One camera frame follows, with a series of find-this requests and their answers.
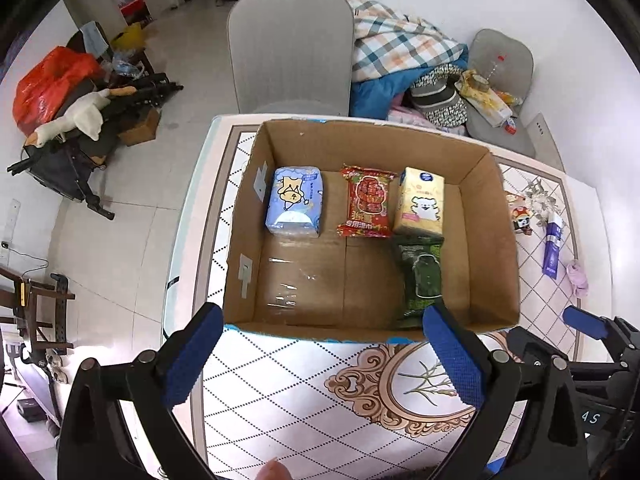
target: white chair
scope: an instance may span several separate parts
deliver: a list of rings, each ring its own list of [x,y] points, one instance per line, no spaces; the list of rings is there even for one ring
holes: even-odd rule
[[[346,0],[239,0],[227,29],[241,114],[349,115]]]

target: pink cloth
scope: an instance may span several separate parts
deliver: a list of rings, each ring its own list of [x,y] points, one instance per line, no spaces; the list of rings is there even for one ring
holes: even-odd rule
[[[578,260],[572,260],[566,266],[566,275],[576,298],[586,298],[589,293],[589,282],[584,269]]]
[[[392,123],[410,124],[411,126],[421,126],[423,128],[432,128],[434,130],[440,130],[441,132],[447,132],[448,134],[456,134],[459,136],[466,136],[466,128],[463,124],[456,126],[455,128],[445,128],[443,126],[436,126],[424,118],[418,110],[412,108],[406,108],[403,106],[392,106],[389,110],[389,114],[386,116],[386,120]]]
[[[391,99],[391,107],[397,108],[402,106],[402,98],[404,97],[404,92],[398,94],[396,97]]]

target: gray chair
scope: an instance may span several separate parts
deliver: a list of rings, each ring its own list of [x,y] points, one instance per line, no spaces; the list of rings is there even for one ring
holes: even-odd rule
[[[505,56],[502,62],[504,66],[500,72],[492,76],[492,86],[525,99],[533,77],[531,51],[523,43],[497,30],[490,28],[480,30],[469,49],[469,68],[475,68],[479,73],[486,74],[491,62],[498,56]],[[521,106],[511,107],[516,115],[517,128],[516,133],[511,135],[500,126],[493,128],[471,104],[467,103],[466,129],[469,136],[535,158],[536,149],[533,142],[524,124],[517,118],[520,108]]]
[[[346,0],[240,0],[227,30],[240,113],[349,115]]]

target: stuffed goose toy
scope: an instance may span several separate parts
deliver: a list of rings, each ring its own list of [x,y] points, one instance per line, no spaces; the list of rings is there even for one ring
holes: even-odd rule
[[[136,89],[133,86],[125,86],[124,88],[105,88],[99,92],[85,94],[76,99],[62,117],[38,126],[27,137],[24,145],[41,148],[55,136],[70,132],[74,128],[78,128],[91,139],[98,140],[102,127],[100,110],[111,102],[109,97],[132,95],[135,92]]]

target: cardboard box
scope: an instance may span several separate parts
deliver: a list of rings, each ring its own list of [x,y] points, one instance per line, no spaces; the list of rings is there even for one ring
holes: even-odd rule
[[[403,278],[384,238],[343,238],[343,164],[445,179],[442,292],[463,326],[488,332],[519,318],[515,235],[502,174],[484,146],[400,126],[349,121],[264,123],[238,190],[228,253],[225,322],[240,330],[315,340],[424,340],[389,330],[402,312]],[[316,166],[324,195],[318,238],[286,239],[264,226],[275,168]],[[398,179],[389,190],[389,213]]]
[[[144,108],[138,122],[118,134],[120,140],[127,146],[134,146],[140,142],[147,142],[156,138],[156,130],[160,122],[160,112],[153,107]]]

